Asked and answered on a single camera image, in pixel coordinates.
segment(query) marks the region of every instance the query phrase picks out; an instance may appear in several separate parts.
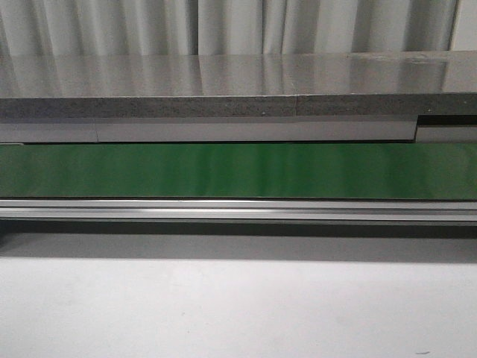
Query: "white floor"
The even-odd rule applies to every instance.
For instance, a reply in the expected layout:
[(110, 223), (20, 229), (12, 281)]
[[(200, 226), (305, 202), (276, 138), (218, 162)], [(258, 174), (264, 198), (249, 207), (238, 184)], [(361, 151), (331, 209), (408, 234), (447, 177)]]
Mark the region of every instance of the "white floor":
[[(306, 249), (285, 260), (285, 242)], [(16, 234), (0, 251), (0, 357), (473, 358), (476, 255), (475, 240)]]

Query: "green belt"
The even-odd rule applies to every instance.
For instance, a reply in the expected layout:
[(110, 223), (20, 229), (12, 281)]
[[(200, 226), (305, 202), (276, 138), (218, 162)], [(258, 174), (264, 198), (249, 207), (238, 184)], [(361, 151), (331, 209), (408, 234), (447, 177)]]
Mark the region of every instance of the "green belt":
[(2, 198), (477, 199), (477, 144), (0, 146)]

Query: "curtain fold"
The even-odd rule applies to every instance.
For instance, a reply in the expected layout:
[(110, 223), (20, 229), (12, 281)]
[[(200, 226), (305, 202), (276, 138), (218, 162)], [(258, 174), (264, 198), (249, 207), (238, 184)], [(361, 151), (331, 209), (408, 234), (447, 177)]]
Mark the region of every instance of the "curtain fold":
[(446, 50), (456, 0), (0, 0), (0, 51), (291, 54)]

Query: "metal rail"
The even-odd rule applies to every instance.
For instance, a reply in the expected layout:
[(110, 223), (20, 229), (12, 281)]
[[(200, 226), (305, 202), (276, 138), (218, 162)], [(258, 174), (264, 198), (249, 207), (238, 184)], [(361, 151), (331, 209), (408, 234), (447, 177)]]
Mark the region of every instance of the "metal rail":
[(2, 200), (0, 219), (477, 222), (476, 201)]

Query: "polished stone surface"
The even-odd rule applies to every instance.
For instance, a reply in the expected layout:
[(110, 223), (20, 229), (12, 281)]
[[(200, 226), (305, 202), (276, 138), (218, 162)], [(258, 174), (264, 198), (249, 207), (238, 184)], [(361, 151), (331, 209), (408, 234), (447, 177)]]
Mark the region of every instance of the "polished stone surface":
[(477, 51), (0, 57), (1, 117), (477, 114)]

